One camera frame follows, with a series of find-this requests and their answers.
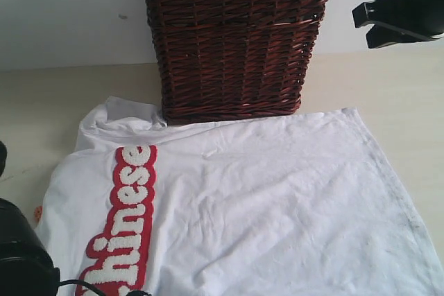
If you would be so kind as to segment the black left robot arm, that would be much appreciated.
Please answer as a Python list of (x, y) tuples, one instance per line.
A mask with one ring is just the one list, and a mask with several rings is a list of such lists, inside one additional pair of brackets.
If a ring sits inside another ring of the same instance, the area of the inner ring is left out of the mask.
[(12, 202), (1, 199), (1, 294), (56, 295), (57, 269), (28, 220)]

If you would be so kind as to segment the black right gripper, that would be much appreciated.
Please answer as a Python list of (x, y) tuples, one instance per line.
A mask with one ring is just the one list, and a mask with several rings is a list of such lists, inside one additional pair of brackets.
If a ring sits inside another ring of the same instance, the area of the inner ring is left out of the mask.
[[(374, 0), (352, 10), (355, 28), (374, 25), (366, 34), (369, 49), (432, 42), (443, 37), (443, 0)], [(391, 29), (401, 28), (401, 32)]]

